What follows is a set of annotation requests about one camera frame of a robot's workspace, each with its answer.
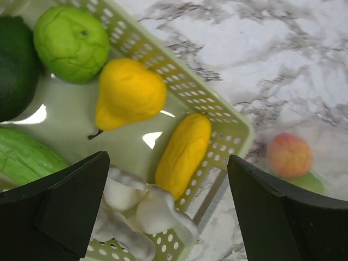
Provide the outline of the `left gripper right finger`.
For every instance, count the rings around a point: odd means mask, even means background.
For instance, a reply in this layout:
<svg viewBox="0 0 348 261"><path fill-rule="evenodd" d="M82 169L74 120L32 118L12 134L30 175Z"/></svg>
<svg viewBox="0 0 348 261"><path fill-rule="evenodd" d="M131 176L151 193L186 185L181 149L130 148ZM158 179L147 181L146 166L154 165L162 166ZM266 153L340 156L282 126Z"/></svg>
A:
<svg viewBox="0 0 348 261"><path fill-rule="evenodd" d="M231 155L227 173L248 260L347 260L347 202Z"/></svg>

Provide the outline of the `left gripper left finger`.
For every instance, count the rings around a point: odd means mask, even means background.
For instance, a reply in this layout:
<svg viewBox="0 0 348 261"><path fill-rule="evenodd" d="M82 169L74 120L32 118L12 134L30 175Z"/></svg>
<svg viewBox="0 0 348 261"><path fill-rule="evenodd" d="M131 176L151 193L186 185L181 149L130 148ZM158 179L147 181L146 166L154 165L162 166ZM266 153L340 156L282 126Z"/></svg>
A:
<svg viewBox="0 0 348 261"><path fill-rule="evenodd" d="M1 193L1 260L86 256L110 158L97 152L59 172Z"/></svg>

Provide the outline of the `green cabbage toy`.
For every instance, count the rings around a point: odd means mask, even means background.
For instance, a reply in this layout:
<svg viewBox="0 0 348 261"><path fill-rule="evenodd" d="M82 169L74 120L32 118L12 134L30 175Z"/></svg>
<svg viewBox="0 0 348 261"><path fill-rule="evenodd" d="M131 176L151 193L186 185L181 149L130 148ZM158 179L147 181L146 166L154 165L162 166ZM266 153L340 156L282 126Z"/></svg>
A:
<svg viewBox="0 0 348 261"><path fill-rule="evenodd" d="M323 183L311 172L307 172L301 177L287 179L287 182L317 194L325 194L325 187Z"/></svg>

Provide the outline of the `orange peach toy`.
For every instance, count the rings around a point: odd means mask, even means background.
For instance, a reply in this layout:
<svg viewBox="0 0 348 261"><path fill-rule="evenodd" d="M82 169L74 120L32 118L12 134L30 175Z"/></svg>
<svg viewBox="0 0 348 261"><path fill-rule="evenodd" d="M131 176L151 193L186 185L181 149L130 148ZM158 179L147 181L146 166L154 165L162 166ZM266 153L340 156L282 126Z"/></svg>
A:
<svg viewBox="0 0 348 261"><path fill-rule="evenodd" d="M275 135L266 147L266 159L270 170L283 178L305 175L313 165L310 145L291 133Z"/></svg>

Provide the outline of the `yellow pear toy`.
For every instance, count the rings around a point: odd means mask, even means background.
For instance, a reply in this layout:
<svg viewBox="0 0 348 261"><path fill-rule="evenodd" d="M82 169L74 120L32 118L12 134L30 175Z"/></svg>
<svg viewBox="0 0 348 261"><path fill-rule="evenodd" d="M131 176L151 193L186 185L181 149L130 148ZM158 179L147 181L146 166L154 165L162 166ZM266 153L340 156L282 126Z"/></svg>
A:
<svg viewBox="0 0 348 261"><path fill-rule="evenodd" d="M156 116L164 107L167 88L161 75L131 58L108 61L98 82L95 110L96 134L112 131Z"/></svg>

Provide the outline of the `clear zip top bag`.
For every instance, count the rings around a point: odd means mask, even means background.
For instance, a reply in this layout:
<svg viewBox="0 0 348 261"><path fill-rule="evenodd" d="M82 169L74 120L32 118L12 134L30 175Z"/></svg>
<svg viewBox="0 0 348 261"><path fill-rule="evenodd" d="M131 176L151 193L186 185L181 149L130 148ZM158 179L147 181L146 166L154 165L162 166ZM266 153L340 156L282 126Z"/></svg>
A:
<svg viewBox="0 0 348 261"><path fill-rule="evenodd" d="M317 194L347 200L347 130L319 120L275 123L257 132L263 171Z"/></svg>

